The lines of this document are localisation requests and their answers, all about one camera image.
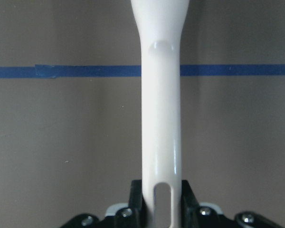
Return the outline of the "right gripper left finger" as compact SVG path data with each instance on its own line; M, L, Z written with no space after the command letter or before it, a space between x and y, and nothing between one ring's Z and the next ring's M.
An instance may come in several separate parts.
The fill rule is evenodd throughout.
M114 215L107 215L103 220L88 213L74 216L64 224L65 228L153 228L154 219L147 212L147 205L142 194L142 181L131 182L129 200L126 206L118 209Z

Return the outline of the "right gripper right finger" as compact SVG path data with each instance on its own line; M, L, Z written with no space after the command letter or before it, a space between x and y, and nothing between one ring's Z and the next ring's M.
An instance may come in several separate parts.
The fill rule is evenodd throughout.
M183 228L279 228L274 221L253 211L237 213L233 219L225 216L213 203L198 202L187 180L182 181L181 224Z

